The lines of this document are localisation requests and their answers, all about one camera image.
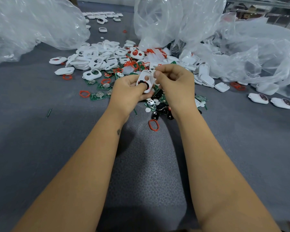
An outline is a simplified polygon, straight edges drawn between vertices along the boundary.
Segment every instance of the hand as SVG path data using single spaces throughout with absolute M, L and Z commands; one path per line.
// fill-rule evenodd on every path
M 128 120 L 129 114 L 133 111 L 138 101 L 151 98 L 154 91 L 143 94 L 147 89 L 146 84 L 136 85 L 139 75 L 128 75 L 116 80 L 108 109 L 118 113 L 125 121 Z
M 176 64 L 166 64 L 155 68 L 156 84 L 165 92 L 172 115 L 178 121 L 179 115 L 195 109 L 193 74 Z

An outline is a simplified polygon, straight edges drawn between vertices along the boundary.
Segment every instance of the gray table mat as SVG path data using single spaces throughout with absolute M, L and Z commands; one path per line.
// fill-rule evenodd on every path
M 79 3 L 82 11 L 122 12 L 98 32 L 90 20 L 89 43 L 137 41 L 133 8 Z M 45 44 L 20 62 L 0 64 L 0 232 L 9 231 L 33 200 L 73 155 L 101 117 L 108 99 L 91 102 L 80 90 L 96 92 L 75 70 L 65 81 L 50 58 L 67 57 Z M 209 99 L 203 117 L 228 156 L 276 220 L 290 220 L 290 110 L 261 105 L 247 98 L 249 88 L 225 93 L 196 85 Z M 49 109 L 52 112 L 45 118 Z M 124 126 L 104 211 L 98 226 L 105 231 L 174 230 L 196 227 L 183 147 L 176 121 L 159 119 L 148 127 L 151 113 L 142 103 Z

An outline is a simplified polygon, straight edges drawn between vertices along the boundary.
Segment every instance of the person's left hand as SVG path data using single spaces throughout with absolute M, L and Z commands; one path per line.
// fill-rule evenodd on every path
M 138 78 L 139 75 L 124 76 L 117 79 L 113 87 L 108 109 L 117 112 L 125 120 L 128 119 L 138 101 L 151 98 L 154 95 L 153 89 L 148 94 L 143 94 L 147 86 L 144 83 L 136 85 Z

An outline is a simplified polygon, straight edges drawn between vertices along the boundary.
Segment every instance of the fingernail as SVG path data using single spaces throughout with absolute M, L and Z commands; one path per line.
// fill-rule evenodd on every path
M 160 72 L 159 71 L 155 71 L 154 73 L 154 78 L 156 78 L 157 76 L 159 76 Z

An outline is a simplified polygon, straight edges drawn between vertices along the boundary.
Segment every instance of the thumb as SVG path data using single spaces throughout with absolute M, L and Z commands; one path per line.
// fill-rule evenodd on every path
M 139 83 L 135 86 L 135 90 L 137 90 L 139 95 L 141 96 L 145 92 L 145 90 L 147 90 L 147 84 Z
M 160 71 L 155 71 L 154 77 L 156 78 L 156 84 L 160 84 L 162 87 L 165 87 L 170 79 L 162 72 Z

